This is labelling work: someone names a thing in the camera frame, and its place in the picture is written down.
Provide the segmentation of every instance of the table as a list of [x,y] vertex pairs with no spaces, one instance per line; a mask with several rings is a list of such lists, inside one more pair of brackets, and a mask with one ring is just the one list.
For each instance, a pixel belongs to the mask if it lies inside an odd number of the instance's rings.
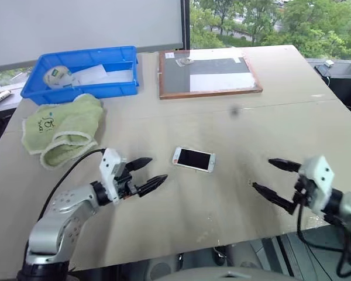
[[[295,231],[294,216],[262,198],[257,181],[291,198],[296,175],[267,163],[296,162],[323,154],[334,186],[351,191],[351,113],[294,46],[243,48],[264,91],[261,94],[162,100],[158,54],[139,55],[136,96],[102,100],[105,116],[96,139],[128,160],[152,157],[134,172],[140,184],[158,174],[168,179],[143,198],[105,206],[78,240],[76,270],[133,262],[216,245]],[[0,278],[21,267],[25,242],[42,205],[71,163],[56,171],[41,167],[23,148],[21,122],[37,106],[22,100],[0,140]],[[212,174],[175,167],[176,146],[216,153]],[[60,190],[99,179],[100,156],[91,156]],[[304,228],[317,227],[308,210]]]

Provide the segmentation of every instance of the black cable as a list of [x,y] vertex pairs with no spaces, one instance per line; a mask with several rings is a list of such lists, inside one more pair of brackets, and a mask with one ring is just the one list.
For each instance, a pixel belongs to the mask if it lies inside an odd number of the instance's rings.
[[313,248],[316,249],[321,249],[321,250],[326,250],[326,251],[332,251],[332,252],[339,252],[342,253],[343,249],[338,249],[338,248],[332,248],[332,247],[326,247],[326,246],[321,246],[321,245],[317,245],[317,244],[313,244],[311,242],[308,242],[304,236],[303,233],[301,231],[301,223],[302,223],[302,214],[303,214],[303,208],[306,202],[306,198],[303,198],[302,201],[300,202],[300,206],[299,206],[299,213],[298,213],[298,222],[297,222],[297,234],[299,239],[306,245],[311,246]]
[[337,275],[340,278],[346,278],[351,276],[351,270],[346,273],[342,273],[342,268],[343,268],[343,265],[345,264],[346,255],[348,255],[348,252],[349,252],[350,243],[351,241],[349,238],[349,233],[345,231],[345,247],[343,248],[342,255],[340,256],[340,259],[337,265]]
[[[56,192],[56,190],[58,189],[58,187],[61,185],[61,183],[63,183],[63,181],[66,179],[66,177],[71,173],[71,171],[73,171],[73,169],[80,163],[82,162],[82,160],[84,160],[86,157],[88,157],[91,154],[97,153],[97,152],[101,152],[104,154],[105,152],[105,148],[102,149],[95,149],[92,151],[87,152],[86,154],[82,155],[77,161],[75,161],[75,163],[67,170],[67,172],[63,175],[63,177],[58,181],[58,183],[55,185],[55,187],[53,187],[53,189],[51,190],[50,194],[47,197],[46,202],[43,205],[43,208],[40,212],[39,218],[37,219],[37,221],[40,221],[41,218],[43,218],[44,213],[46,212],[47,206],[49,204],[49,202],[51,201],[53,194]],[[25,252],[23,253],[23,265],[26,262],[26,254],[27,254],[27,249],[29,247],[29,241],[27,241],[26,246],[25,246]]]
[[321,265],[321,263],[320,263],[320,261],[318,260],[318,258],[316,258],[316,255],[313,253],[311,247],[310,247],[309,245],[307,245],[307,247],[308,247],[309,251],[311,252],[312,256],[313,256],[313,257],[315,258],[315,260],[317,261],[318,265],[321,267],[322,271],[324,271],[325,274],[328,276],[328,278],[329,278],[331,281],[333,281],[333,279],[330,277],[329,273],[326,272],[325,268]]
[[340,253],[342,253],[341,257],[339,259],[338,265],[337,265],[336,273],[337,273],[338,277],[340,277],[340,278],[345,278],[345,277],[351,276],[351,271],[346,272],[346,273],[342,273],[341,272],[342,268],[343,268],[343,264],[344,264],[345,259],[346,259],[346,255],[351,255],[351,253],[349,252],[350,239],[349,239],[349,234],[346,232],[346,230],[345,230],[345,244],[344,244],[343,249],[331,248],[331,247],[326,247],[326,246],[313,244],[311,242],[308,242],[304,238],[303,233],[301,232],[301,221],[302,221],[303,208],[304,208],[304,205],[306,203],[306,200],[307,199],[304,197],[301,200],[300,206],[299,206],[298,221],[297,221],[297,234],[298,234],[299,239],[304,244],[306,244],[308,247],[313,247],[313,248],[316,248],[316,249],[321,249],[321,250],[326,250],[326,251],[331,251],[331,252],[340,252]]

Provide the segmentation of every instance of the white paper sheet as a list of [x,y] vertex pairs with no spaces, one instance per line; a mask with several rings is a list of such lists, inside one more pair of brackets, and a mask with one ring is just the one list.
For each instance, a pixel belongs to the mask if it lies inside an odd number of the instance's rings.
[[132,70],[119,70],[110,71],[106,73],[108,76],[94,81],[92,84],[103,84],[103,83],[125,83],[133,81]]
[[190,92],[232,90],[254,86],[255,79],[250,72],[190,75]]
[[106,71],[102,64],[89,67],[73,73],[73,76],[80,82],[81,85],[96,84],[96,81],[107,77]]
[[165,58],[166,59],[174,59],[175,57],[174,57],[174,53],[172,52],[172,53],[165,53]]
[[191,50],[189,56],[191,60],[221,60],[235,59],[238,57],[243,57],[243,55],[242,52],[236,48]]

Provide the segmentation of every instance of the blue plastic tray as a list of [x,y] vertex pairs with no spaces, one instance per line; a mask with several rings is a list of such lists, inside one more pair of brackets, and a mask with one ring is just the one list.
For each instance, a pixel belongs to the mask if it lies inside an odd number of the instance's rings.
[[[57,90],[52,90],[43,82],[45,73],[54,66],[66,66],[74,73],[98,64],[102,64],[107,72],[130,69],[133,71],[133,81],[84,85]],[[136,95],[137,86],[139,86],[136,65],[136,48],[134,46],[44,54],[39,57],[22,89],[21,96],[30,98],[37,105],[41,105],[70,102],[83,93],[92,94],[96,98]]]

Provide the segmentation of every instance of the smartphone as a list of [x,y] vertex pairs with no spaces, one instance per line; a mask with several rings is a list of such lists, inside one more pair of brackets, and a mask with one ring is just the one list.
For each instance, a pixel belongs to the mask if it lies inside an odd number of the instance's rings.
[[212,173],[216,163],[216,154],[177,147],[173,155],[173,164]]

